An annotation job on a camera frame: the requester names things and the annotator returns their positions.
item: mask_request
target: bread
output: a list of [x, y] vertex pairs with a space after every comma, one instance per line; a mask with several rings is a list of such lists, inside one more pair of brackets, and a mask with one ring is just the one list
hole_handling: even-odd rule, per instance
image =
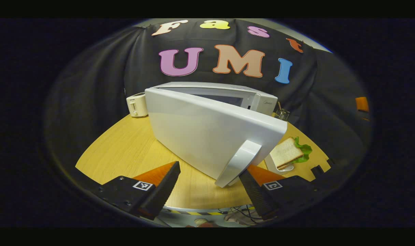
[[295, 146], [295, 141], [289, 137], [270, 152], [274, 165], [278, 170], [286, 168], [291, 162], [299, 159], [304, 154], [301, 149]]

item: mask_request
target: lettuce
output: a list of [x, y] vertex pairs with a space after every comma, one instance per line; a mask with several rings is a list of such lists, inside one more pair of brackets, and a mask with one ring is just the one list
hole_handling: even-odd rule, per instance
[[309, 160], [309, 154], [312, 152], [312, 148], [309, 145], [299, 145], [298, 144], [298, 137], [296, 137], [295, 139], [295, 146], [299, 149], [301, 149], [301, 152], [303, 152], [303, 156], [300, 157], [299, 159], [294, 160], [293, 163], [300, 163], [300, 162], [306, 162], [307, 160]]

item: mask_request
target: yellow and black tape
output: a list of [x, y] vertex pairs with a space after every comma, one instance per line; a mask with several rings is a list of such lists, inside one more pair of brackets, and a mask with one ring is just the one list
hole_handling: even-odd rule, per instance
[[[247, 210], [253, 210], [255, 207], [249, 207], [248, 209], [241, 209], [240, 211], [247, 211]], [[167, 212], [174, 213], [174, 214], [181, 214], [181, 215], [226, 215], [229, 211], [221, 211], [218, 210], [218, 212], [189, 212], [189, 211], [178, 211], [178, 210], [171, 210], [167, 209]]]

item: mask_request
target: pink letter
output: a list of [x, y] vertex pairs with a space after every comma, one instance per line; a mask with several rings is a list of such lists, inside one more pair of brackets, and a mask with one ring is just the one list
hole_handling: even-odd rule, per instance
[[188, 65], [185, 68], [176, 68], [174, 66], [174, 55], [179, 53], [179, 50], [164, 50], [159, 55], [160, 69], [168, 76], [185, 76], [191, 74], [197, 69], [198, 66], [198, 53], [202, 52], [203, 48], [187, 48], [185, 50], [188, 53]]
[[265, 29], [254, 27], [254, 26], [249, 26], [247, 28], [248, 28], [248, 32], [252, 35], [263, 37], [263, 38], [269, 38], [270, 37], [270, 35], [268, 35], [268, 33]]

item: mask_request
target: orange object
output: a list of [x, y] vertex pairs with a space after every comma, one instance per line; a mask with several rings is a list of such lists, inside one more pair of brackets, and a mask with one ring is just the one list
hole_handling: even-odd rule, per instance
[[366, 97], [358, 97], [358, 98], [356, 98], [356, 108], [359, 111], [369, 112], [367, 98]]
[[165, 175], [167, 175], [168, 171], [170, 171], [175, 163], [176, 162], [170, 162], [146, 173], [142, 173], [136, 177], [133, 177], [133, 179], [148, 182], [158, 187], [160, 182], [162, 182], [162, 179], [165, 177]]
[[146, 210], [142, 209], [142, 208], [138, 208], [138, 212], [141, 213], [142, 215], [146, 215], [147, 217], [156, 217], [154, 215], [151, 215], [150, 213], [148, 213]]
[[287, 39], [290, 42], [291, 47], [300, 52], [303, 53], [303, 50], [301, 50], [299, 47], [301, 47], [301, 44], [297, 43], [297, 41], [295, 41], [294, 39]]
[[247, 171], [252, 175], [253, 179], [256, 180], [259, 186], [262, 186], [268, 182], [285, 179], [282, 175], [278, 175], [255, 165], [250, 165], [247, 168]]

